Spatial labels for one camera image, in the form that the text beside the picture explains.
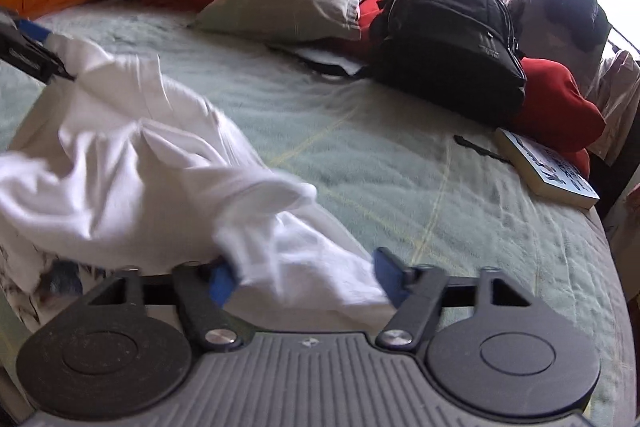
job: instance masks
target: light green blanket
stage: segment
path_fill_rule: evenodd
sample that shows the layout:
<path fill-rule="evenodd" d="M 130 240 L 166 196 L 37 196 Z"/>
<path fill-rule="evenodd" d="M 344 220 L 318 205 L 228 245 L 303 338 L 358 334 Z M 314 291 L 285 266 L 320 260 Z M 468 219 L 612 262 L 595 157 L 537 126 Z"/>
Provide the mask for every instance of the light green blanket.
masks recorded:
<path fill-rule="evenodd" d="M 458 146 L 494 149 L 491 131 L 368 80 L 330 81 L 260 45 L 188 30 L 189 17 L 123 2 L 41 22 L 111 52 L 160 55 L 162 72 L 207 96 L 265 162 L 318 187 L 320 202 L 367 250 L 472 276 L 497 266 L 593 337 L 602 375 L 588 415 L 627 427 L 634 346 L 625 301 L 594 211 L 540 200 L 511 166 Z M 36 98 L 35 81 L 0 66 L 0 140 Z M 445 322 L 460 315 L 447 314 Z M 0 303 L 0 355 L 11 370 L 24 329 Z"/>

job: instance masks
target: round black pad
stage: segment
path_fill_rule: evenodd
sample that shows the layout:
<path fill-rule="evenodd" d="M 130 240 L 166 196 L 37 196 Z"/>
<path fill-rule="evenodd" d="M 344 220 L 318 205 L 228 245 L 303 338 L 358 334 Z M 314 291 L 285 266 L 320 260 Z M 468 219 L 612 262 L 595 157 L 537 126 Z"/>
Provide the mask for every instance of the round black pad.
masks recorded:
<path fill-rule="evenodd" d="M 546 340 L 533 335 L 500 333 L 481 344 L 480 356 L 496 371 L 526 377 L 548 369 L 556 359 L 556 351 Z"/>
<path fill-rule="evenodd" d="M 600 374 L 591 340 L 543 307 L 490 307 L 435 335 L 426 366 L 455 399 L 492 416 L 543 418 L 579 409 Z"/>
<path fill-rule="evenodd" d="M 141 314 L 92 308 L 29 338 L 16 361 L 34 404 L 71 419 L 108 420 L 145 410 L 186 377 L 191 348 L 180 331 Z"/>

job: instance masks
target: yellow line pattern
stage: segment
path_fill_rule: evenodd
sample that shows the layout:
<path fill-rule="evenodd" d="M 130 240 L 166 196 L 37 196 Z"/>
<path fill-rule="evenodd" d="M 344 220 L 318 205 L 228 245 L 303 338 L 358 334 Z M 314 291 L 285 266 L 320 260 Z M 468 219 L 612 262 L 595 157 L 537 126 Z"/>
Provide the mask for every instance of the yellow line pattern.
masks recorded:
<path fill-rule="evenodd" d="M 344 117 L 339 118 L 338 120 L 336 120 L 333 123 L 329 124 L 327 127 L 322 129 L 321 131 L 317 132 L 316 134 L 310 136 L 309 138 L 307 138 L 306 140 L 304 140 L 300 144 L 298 144 L 295 147 L 293 147 L 293 149 L 290 149 L 289 151 L 284 152 L 280 156 L 277 156 L 277 157 L 271 159 L 270 161 L 267 162 L 267 165 L 270 166 L 271 168 L 280 167 L 284 162 L 294 158 L 295 156 L 297 156 L 298 154 L 303 152 L 303 150 L 308 148 L 313 142 L 318 141 L 319 139 L 321 139 L 321 138 L 325 137 L 326 135 L 328 135 L 329 133 L 331 133 L 331 131 L 333 131 L 336 128 L 340 127 L 344 122 L 346 122 L 347 120 L 352 118 L 353 115 L 355 115 L 357 111 L 358 111 L 358 108 L 356 107 L 351 112 L 349 112 L 347 115 L 345 115 Z"/>
<path fill-rule="evenodd" d="M 344 204 L 348 204 L 349 206 L 352 206 L 364 217 L 367 217 L 370 220 L 375 221 L 376 223 L 381 225 L 387 232 L 390 232 L 394 234 L 396 237 L 402 239 L 403 241 L 410 243 L 411 245 L 413 245 L 414 248 L 417 247 L 418 242 L 413 237 L 411 237 L 408 233 L 403 232 L 402 230 L 398 229 L 398 227 L 389 223 L 385 219 L 382 219 L 381 217 L 377 216 L 365 206 L 362 206 L 361 204 L 356 203 L 356 201 L 350 200 L 349 198 L 345 198 L 343 195 L 338 194 L 337 192 L 329 190 L 328 188 L 325 188 L 325 187 L 321 189 L 321 192 L 323 192 L 324 194 L 327 194 L 331 198 L 334 198 L 334 200 L 340 201 L 340 203 L 344 203 Z"/>
<path fill-rule="evenodd" d="M 433 211 L 431 212 L 431 216 L 429 221 L 424 227 L 424 233 L 422 234 L 422 238 L 420 239 L 418 245 L 416 246 L 414 253 L 411 256 L 411 261 L 409 262 L 409 266 L 415 266 L 418 264 L 418 258 L 422 253 L 422 250 L 426 245 L 431 241 L 431 234 L 433 233 L 433 229 L 438 222 L 438 216 L 440 215 L 440 202 L 444 196 L 445 188 L 447 188 L 447 183 L 449 182 L 449 174 L 451 172 L 451 153 L 449 150 L 449 144 L 446 144 L 446 162 L 444 166 L 444 172 L 442 173 L 442 182 L 440 183 L 440 187 L 438 188 L 438 197 L 434 202 Z"/>

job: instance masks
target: black backpack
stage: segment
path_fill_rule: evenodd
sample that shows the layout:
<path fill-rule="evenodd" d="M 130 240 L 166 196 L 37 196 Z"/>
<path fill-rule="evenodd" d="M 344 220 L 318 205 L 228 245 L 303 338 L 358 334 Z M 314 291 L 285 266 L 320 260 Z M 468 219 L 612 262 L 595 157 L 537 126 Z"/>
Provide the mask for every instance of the black backpack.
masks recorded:
<path fill-rule="evenodd" d="M 374 77 L 495 126 L 522 107 L 526 76 L 500 0 L 384 0 Z"/>

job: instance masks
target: ribbed plastic surface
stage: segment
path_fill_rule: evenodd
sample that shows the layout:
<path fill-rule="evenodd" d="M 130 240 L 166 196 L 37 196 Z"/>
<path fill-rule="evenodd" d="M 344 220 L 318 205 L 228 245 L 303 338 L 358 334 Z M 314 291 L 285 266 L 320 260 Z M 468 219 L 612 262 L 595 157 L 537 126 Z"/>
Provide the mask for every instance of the ribbed plastic surface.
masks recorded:
<path fill-rule="evenodd" d="M 157 407 L 96 424 L 39 412 L 25 427 L 480 427 L 447 403 L 405 355 L 372 347 L 360 333 L 258 333 L 235 353 L 209 354 Z M 589 424 L 578 415 L 553 427 Z"/>

